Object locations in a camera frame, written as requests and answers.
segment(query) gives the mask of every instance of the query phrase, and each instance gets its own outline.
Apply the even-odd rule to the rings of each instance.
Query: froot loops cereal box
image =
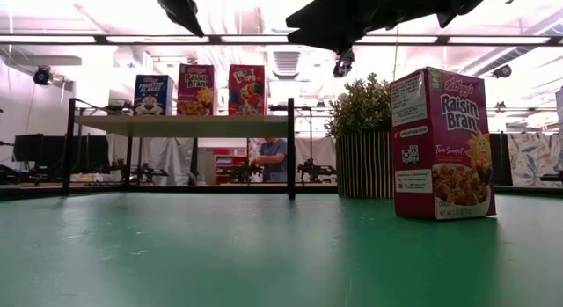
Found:
[[[395,212],[496,214],[485,82],[425,68],[391,84]]]
[[[231,65],[229,115],[266,115],[264,66]]]
[[[135,115],[172,115],[174,81],[167,75],[137,75]]]
[[[213,65],[180,64],[177,115],[213,115],[215,95]]]

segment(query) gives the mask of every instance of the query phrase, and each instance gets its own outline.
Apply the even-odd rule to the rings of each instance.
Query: nutrition label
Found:
[[[393,127],[427,118],[426,92],[422,76],[407,78],[393,85]]]
[[[396,171],[395,187],[398,193],[432,193],[432,171]]]

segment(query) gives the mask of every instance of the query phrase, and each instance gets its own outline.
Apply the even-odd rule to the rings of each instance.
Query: striped planter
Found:
[[[346,198],[393,198],[392,165],[391,132],[338,137],[338,195]]]

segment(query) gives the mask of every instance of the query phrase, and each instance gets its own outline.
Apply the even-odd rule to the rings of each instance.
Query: air vent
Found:
[[[274,58],[274,75],[280,80],[293,80],[299,75],[298,65],[300,52],[272,52]]]

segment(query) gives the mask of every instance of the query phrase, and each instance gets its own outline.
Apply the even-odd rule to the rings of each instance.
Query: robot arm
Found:
[[[203,37],[204,33],[197,21],[197,5],[194,0],[158,0],[171,22],[185,27],[189,32]]]
[[[286,18],[298,28],[290,43],[329,49],[338,56],[336,77],[344,77],[354,55],[354,43],[374,30],[393,29],[402,22],[436,14],[440,27],[456,16],[471,12],[483,0],[314,0]]]

